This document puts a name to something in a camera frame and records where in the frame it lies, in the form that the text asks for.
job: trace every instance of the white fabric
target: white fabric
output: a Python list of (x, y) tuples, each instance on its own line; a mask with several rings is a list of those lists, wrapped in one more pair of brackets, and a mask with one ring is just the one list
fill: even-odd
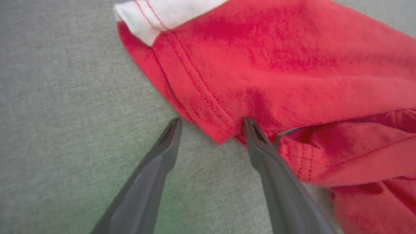
[(124, 21), (130, 32), (152, 46), (157, 36), (207, 13), (227, 0), (137, 0), (114, 6), (117, 21)]

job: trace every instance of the red cloth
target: red cloth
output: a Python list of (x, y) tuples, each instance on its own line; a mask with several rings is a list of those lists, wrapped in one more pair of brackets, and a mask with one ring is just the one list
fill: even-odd
[(119, 23), (156, 88), (216, 142), (253, 117), (346, 234), (416, 233), (416, 40), (328, 0), (230, 0), (152, 47)]

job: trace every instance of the red fabric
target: red fabric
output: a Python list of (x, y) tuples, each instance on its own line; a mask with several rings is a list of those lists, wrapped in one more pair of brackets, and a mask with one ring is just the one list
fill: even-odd
[(127, 51), (187, 120), (243, 141), (253, 117), (346, 234), (416, 233), (416, 40), (328, 0), (230, 0)]

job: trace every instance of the textured gray cloth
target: textured gray cloth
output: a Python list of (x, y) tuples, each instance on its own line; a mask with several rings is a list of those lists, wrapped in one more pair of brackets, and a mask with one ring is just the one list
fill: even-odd
[[(416, 35), (413, 0), (343, 0)], [(0, 7), (0, 233), (88, 233), (175, 110), (121, 45), (112, 0)], [(331, 217), (325, 189), (308, 186)], [(235, 140), (184, 124), (156, 233), (271, 233)]]

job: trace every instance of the gray background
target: gray background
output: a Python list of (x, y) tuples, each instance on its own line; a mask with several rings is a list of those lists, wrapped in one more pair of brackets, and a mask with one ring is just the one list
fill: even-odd
[[(413, 0), (340, 2), (416, 35)], [(2, 234), (88, 233), (178, 115), (121, 45), (114, 3), (1, 2)], [(326, 191), (308, 188), (330, 214)], [(156, 233), (270, 232), (245, 149), (185, 123)]]

